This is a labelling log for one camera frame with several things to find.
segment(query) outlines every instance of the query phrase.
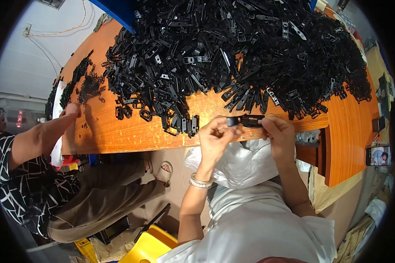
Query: person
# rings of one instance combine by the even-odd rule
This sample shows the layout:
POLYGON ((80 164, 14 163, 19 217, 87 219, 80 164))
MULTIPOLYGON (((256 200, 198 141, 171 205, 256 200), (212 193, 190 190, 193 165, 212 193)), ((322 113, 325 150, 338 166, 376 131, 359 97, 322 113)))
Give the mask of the person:
POLYGON ((382 147, 383 150, 381 150, 380 148, 377 148, 374 153, 373 153, 373 164, 374 165, 383 165, 386 163, 387 158, 389 157, 389 155, 387 154, 387 152, 384 152, 384 148, 382 147))
POLYGON ((272 114, 259 121, 270 138, 279 178, 228 189, 211 185, 227 144, 240 134, 216 117, 199 131, 202 160, 181 203, 178 246, 158 262, 331 262, 334 221, 317 217, 294 162, 293 125, 272 114), (211 221, 203 234, 200 214, 208 198, 211 221))
POLYGON ((150 158, 98 165, 84 172, 56 171, 46 160, 56 141, 80 117, 68 104, 60 117, 12 135, 0 113, 0 201, 19 225, 44 238, 70 243, 109 227, 165 193, 172 166, 163 162, 155 180, 134 182, 153 172, 150 158))

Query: wall outlet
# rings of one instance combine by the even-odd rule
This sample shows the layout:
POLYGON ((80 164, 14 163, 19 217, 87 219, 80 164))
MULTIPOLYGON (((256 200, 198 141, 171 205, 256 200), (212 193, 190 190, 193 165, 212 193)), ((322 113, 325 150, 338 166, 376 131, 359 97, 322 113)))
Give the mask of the wall outlet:
POLYGON ((24 35, 24 37, 26 37, 27 35, 30 34, 31 26, 32 26, 32 24, 26 24, 25 25, 24 31, 22 33, 24 35))

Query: phone screen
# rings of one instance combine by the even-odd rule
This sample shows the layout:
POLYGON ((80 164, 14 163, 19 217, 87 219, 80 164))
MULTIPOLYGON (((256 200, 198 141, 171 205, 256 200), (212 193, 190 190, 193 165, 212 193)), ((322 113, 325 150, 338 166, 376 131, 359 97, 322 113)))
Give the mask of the phone screen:
POLYGON ((372 146, 366 149, 367 166, 389 166, 391 160, 389 145, 372 146))

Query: hand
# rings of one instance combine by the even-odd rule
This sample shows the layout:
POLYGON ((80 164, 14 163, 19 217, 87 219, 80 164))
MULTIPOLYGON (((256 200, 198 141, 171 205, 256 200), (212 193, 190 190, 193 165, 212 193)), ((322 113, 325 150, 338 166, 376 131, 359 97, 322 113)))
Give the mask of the hand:
POLYGON ((272 155, 277 166, 294 163, 295 129, 287 120, 274 114, 262 119, 260 129, 263 140, 271 139, 272 155))
POLYGON ((80 117, 80 105, 78 103, 69 103, 59 117, 70 114, 74 114, 77 118, 80 117))
POLYGON ((237 126, 227 127, 226 117, 217 116, 199 130, 201 165, 213 169, 224 154, 226 146, 241 131, 237 126))

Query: white shirt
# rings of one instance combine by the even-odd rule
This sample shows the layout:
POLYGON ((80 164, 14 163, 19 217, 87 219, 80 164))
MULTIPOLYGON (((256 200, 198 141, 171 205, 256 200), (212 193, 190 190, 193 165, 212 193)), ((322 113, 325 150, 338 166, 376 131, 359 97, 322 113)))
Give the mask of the white shirt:
POLYGON ((300 218, 281 195, 282 188, 270 181, 228 189, 209 205, 211 222, 205 237, 174 248, 159 257, 158 263, 256 263, 267 257, 332 262, 335 222, 300 218))

